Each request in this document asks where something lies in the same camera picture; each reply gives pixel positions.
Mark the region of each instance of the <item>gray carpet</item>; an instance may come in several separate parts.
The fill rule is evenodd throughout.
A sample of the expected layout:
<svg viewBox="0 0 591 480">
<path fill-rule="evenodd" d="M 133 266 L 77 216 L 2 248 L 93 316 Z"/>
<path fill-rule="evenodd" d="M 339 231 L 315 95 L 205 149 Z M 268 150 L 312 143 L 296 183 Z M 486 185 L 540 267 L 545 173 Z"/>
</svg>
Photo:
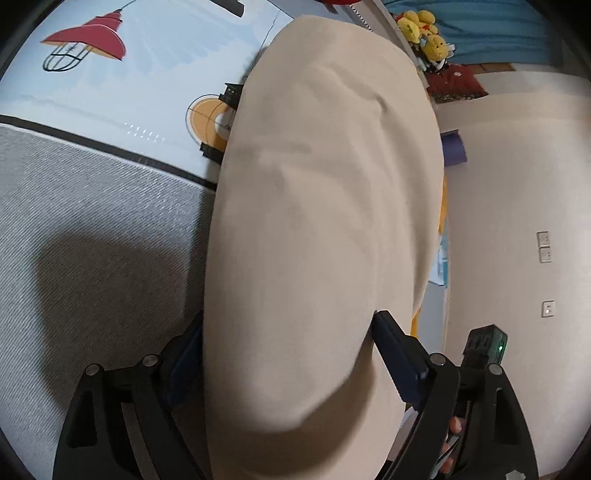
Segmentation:
<svg viewBox="0 0 591 480">
<path fill-rule="evenodd" d="M 0 427 L 37 480 L 85 365 L 159 352 L 202 307 L 213 198 L 0 125 Z"/>
</svg>

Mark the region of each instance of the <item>bolt head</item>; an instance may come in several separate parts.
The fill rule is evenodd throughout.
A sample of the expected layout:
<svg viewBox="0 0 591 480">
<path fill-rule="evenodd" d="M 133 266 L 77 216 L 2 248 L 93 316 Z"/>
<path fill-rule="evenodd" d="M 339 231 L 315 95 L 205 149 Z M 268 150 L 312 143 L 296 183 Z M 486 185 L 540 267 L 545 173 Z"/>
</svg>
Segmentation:
<svg viewBox="0 0 591 480">
<path fill-rule="evenodd" d="M 156 355 L 146 355 L 142 363 L 145 367 L 153 367 L 158 363 L 158 357 Z"/>
<path fill-rule="evenodd" d="M 96 375 L 99 371 L 100 371 L 100 367 L 97 364 L 91 364 L 88 367 L 86 367 L 86 370 L 85 370 L 86 375 L 88 375 L 89 377 Z"/>
<path fill-rule="evenodd" d="M 488 366 L 488 371 L 493 375 L 502 375 L 503 374 L 503 368 L 497 364 L 490 364 Z"/>
<path fill-rule="evenodd" d="M 431 356 L 429 357 L 429 360 L 431 361 L 431 363 L 433 365 L 439 365 L 439 366 L 444 365 L 445 362 L 447 361 L 447 359 L 440 353 L 432 353 Z"/>
</svg>

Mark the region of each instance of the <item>yellow plush toy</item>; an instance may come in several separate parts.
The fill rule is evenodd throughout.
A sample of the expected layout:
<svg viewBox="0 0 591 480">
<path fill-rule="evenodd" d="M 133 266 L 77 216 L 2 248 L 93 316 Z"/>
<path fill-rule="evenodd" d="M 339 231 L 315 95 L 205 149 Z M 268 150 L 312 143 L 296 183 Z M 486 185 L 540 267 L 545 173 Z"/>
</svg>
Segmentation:
<svg viewBox="0 0 591 480">
<path fill-rule="evenodd" d="M 439 33 L 439 29 L 435 25 L 435 15 L 433 15 L 429 10 L 421 10 L 417 14 L 418 17 L 418 27 L 421 30 L 421 35 L 426 36 L 431 33 L 435 33 L 437 35 Z"/>
<path fill-rule="evenodd" d="M 417 16 L 421 22 L 425 22 L 426 24 L 432 25 L 435 23 L 435 15 L 429 10 L 419 10 Z"/>
<path fill-rule="evenodd" d="M 400 28 L 400 31 L 407 41 L 415 44 L 419 43 L 421 40 L 421 31 L 415 22 L 409 20 L 406 17 L 402 17 L 396 23 L 398 24 L 398 28 Z"/>
<path fill-rule="evenodd" d="M 442 61 L 447 58 L 449 49 L 445 40 L 431 32 L 420 40 L 421 50 L 430 61 Z"/>
<path fill-rule="evenodd" d="M 412 10 L 407 10 L 402 14 L 402 16 L 404 18 L 408 18 L 411 22 L 416 23 L 418 25 L 419 19 L 416 12 L 413 12 Z"/>
</svg>

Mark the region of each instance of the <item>red cloth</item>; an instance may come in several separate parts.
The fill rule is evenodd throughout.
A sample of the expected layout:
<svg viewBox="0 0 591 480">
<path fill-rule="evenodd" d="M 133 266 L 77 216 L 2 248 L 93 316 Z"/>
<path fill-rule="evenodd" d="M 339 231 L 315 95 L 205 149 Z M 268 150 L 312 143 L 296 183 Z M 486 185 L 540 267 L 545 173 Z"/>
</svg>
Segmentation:
<svg viewBox="0 0 591 480">
<path fill-rule="evenodd" d="M 429 88 L 427 93 L 436 102 L 444 103 L 454 100 L 467 100 L 488 95 L 474 74 L 466 65 L 450 64 L 449 68 L 437 73 L 425 73 Z"/>
</svg>

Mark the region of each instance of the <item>black stripe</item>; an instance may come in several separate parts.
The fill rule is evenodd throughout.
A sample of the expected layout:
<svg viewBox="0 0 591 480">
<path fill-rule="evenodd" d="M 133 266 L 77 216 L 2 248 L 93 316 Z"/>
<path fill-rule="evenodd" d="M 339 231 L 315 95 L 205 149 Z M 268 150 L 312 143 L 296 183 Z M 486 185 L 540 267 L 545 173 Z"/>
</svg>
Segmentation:
<svg viewBox="0 0 591 480">
<path fill-rule="evenodd" d="M 23 120 L 22 118 L 16 118 L 14 116 L 8 115 L 0 115 L 0 124 L 12 125 L 13 127 L 24 128 L 26 130 L 31 130 L 33 132 L 49 135 L 50 137 L 66 140 L 77 145 L 82 145 L 83 147 L 92 148 L 94 150 L 114 155 L 115 157 L 124 158 L 126 160 L 140 163 L 148 167 L 156 168 L 158 170 L 165 171 L 177 177 L 181 177 L 185 180 L 198 183 L 199 185 L 213 190 L 214 192 L 217 188 L 217 184 L 215 184 L 212 181 L 205 180 L 201 177 L 197 177 L 192 173 L 186 172 L 177 167 L 173 167 L 172 165 L 168 165 L 167 163 L 164 163 L 160 160 L 156 160 L 151 157 L 146 157 L 145 155 L 140 155 L 138 153 L 130 152 L 129 150 L 124 150 L 123 148 L 114 147 L 113 145 L 107 145 L 103 142 L 91 140 L 90 138 L 72 134 L 63 130 L 59 130 L 57 128 L 48 127 L 47 125 L 41 125 L 35 122 L 30 122 L 29 120 Z"/>
</svg>

